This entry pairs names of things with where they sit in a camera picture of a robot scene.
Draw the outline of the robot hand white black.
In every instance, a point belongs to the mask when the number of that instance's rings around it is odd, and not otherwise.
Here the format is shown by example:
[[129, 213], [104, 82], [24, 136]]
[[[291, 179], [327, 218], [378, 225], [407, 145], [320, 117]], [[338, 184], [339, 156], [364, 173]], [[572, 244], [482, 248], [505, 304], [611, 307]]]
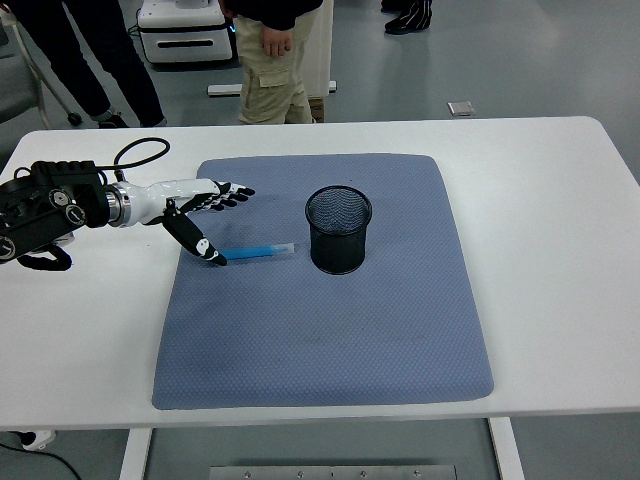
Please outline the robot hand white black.
[[253, 189], [244, 185], [208, 178], [163, 181], [148, 187], [120, 182], [115, 188], [121, 202], [121, 213], [111, 222], [113, 226], [160, 224], [186, 251], [220, 266], [227, 264], [226, 257], [188, 218], [188, 214], [232, 208], [255, 194]]

